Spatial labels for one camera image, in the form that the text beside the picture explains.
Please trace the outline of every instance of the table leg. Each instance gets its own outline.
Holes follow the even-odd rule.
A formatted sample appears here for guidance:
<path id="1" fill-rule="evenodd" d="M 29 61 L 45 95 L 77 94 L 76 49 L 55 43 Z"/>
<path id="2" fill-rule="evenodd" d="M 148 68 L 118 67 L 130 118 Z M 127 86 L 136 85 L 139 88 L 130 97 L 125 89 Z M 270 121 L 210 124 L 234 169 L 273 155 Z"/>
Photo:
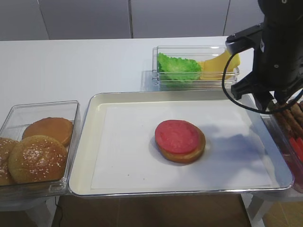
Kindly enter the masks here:
<path id="1" fill-rule="evenodd" d="M 25 210 L 28 217 L 36 223 L 37 227 L 51 227 L 55 211 L 55 197 L 51 197 L 38 206 Z"/>
<path id="2" fill-rule="evenodd" d="M 265 201 L 252 194 L 241 194 L 247 215 L 252 227 L 265 227 L 263 216 L 268 212 L 274 202 Z"/>

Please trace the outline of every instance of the black cable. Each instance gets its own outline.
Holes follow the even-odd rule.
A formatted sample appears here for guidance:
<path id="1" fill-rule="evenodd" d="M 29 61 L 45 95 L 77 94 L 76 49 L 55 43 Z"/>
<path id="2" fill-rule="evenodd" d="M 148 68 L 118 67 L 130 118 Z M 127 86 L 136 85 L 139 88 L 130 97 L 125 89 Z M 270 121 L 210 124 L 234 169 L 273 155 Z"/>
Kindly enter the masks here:
<path id="1" fill-rule="evenodd" d="M 253 112 L 256 112 L 256 113 L 260 113 L 260 114 L 274 114 L 274 113 L 279 113 L 279 112 L 282 112 L 288 108 L 290 108 L 293 104 L 295 104 L 303 95 L 303 89 L 300 91 L 300 93 L 296 96 L 296 98 L 294 98 L 291 102 L 289 102 L 287 105 L 281 107 L 281 108 L 278 108 L 278 109 L 275 109 L 275 110 L 272 110 L 272 111 L 262 111 L 262 110 L 258 110 L 258 109 L 254 109 L 254 108 L 251 108 L 249 106 L 246 106 L 246 105 L 243 105 L 239 102 L 237 102 L 235 99 L 233 99 L 227 92 L 226 88 L 225 88 L 225 77 L 226 77 L 226 71 L 227 71 L 227 68 L 231 62 L 231 60 L 234 58 L 234 56 L 238 53 L 240 53 L 241 51 L 239 52 L 236 52 L 234 54 L 231 55 L 231 57 L 228 59 L 226 65 L 225 65 L 225 68 L 224 68 L 224 71 L 223 71 L 223 76 L 222 76 L 222 90 L 223 92 L 225 93 L 225 95 L 228 97 L 229 100 L 231 100 L 233 103 L 235 103 L 237 106 L 240 106 L 246 110 L 250 110 L 250 111 L 253 111 Z"/>
<path id="2" fill-rule="evenodd" d="M 55 204 L 56 204 L 56 207 L 59 208 L 60 211 L 61 211 L 61 217 L 60 217 L 60 220 L 59 220 L 59 227 L 61 227 L 61 221 L 63 219 L 63 208 L 60 205 L 58 205 L 56 196 L 55 196 Z"/>

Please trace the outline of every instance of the clear plastic container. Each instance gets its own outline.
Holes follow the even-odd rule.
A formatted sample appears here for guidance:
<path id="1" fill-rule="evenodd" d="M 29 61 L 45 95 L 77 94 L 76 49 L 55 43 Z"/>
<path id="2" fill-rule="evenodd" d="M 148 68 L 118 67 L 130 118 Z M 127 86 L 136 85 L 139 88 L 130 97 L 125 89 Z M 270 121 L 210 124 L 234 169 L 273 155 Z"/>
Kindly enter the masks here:
<path id="1" fill-rule="evenodd" d="M 20 141 L 24 130 L 32 123 L 47 117 L 62 117 L 73 123 L 72 137 L 66 159 L 64 175 L 56 181 L 24 183 L 0 186 L 0 201 L 17 201 L 39 197 L 63 195 L 69 192 L 68 178 L 80 138 L 80 104 L 64 101 L 12 107 L 2 128 L 0 137 Z"/>
<path id="2" fill-rule="evenodd" d="M 303 193 L 303 163 L 299 160 L 287 137 L 283 134 L 275 117 L 273 115 L 262 115 L 261 117 L 294 176 L 293 188 L 297 192 Z"/>
<path id="3" fill-rule="evenodd" d="M 223 71 L 160 72 L 158 55 L 163 53 L 169 57 L 192 59 L 201 62 L 213 59 L 224 53 L 225 50 L 225 46 L 158 46 L 153 49 L 152 79 L 159 86 L 160 91 L 221 89 Z M 233 72 L 226 73 L 226 88 L 230 88 L 232 84 L 237 82 L 238 75 L 239 69 L 237 67 Z"/>

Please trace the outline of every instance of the red food item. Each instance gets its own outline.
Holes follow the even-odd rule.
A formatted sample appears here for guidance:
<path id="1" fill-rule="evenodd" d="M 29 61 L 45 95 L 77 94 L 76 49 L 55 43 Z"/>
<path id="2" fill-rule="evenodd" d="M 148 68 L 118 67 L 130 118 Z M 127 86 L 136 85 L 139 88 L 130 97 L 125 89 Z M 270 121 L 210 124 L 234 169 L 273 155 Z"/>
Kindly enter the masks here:
<path id="1" fill-rule="evenodd" d="M 284 160 L 286 161 L 289 169 L 292 171 L 294 175 L 294 185 L 293 188 L 299 192 L 303 193 L 303 176 L 301 173 L 301 169 L 298 165 L 292 160 L 289 156 L 283 156 Z"/>
<path id="2" fill-rule="evenodd" d="M 297 144 L 300 148 L 300 152 L 301 152 L 300 154 L 298 154 L 298 157 L 299 157 L 300 161 L 303 162 L 303 140 L 300 137 L 298 137 L 296 142 L 297 142 Z"/>
<path id="3" fill-rule="evenodd" d="M 303 162 L 303 151 L 301 150 L 297 141 L 295 141 L 295 139 L 292 137 L 289 139 L 289 142 L 292 145 L 294 151 L 296 152 L 298 158 Z"/>
<path id="4" fill-rule="evenodd" d="M 181 120 L 161 122 L 155 131 L 157 144 L 172 154 L 187 154 L 195 150 L 200 135 L 194 125 Z"/>

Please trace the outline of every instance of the white table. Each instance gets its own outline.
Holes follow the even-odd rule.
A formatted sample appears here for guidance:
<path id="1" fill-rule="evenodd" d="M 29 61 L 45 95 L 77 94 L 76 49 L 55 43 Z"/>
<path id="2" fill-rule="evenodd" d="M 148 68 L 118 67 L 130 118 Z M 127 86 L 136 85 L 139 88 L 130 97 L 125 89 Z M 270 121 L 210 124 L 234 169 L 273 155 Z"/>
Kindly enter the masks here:
<path id="1" fill-rule="evenodd" d="M 102 92 L 141 91 L 143 71 L 152 69 L 158 45 L 225 45 L 226 37 L 122 40 L 47 40 L 0 42 L 0 124 L 13 105 L 78 100 L 84 115 L 89 99 Z M 252 68 L 252 50 L 241 53 L 240 78 Z M 300 194 L 292 190 L 276 201 Z M 269 209 L 271 194 L 246 199 L 254 227 Z M 38 207 L 30 212 L 42 211 Z"/>

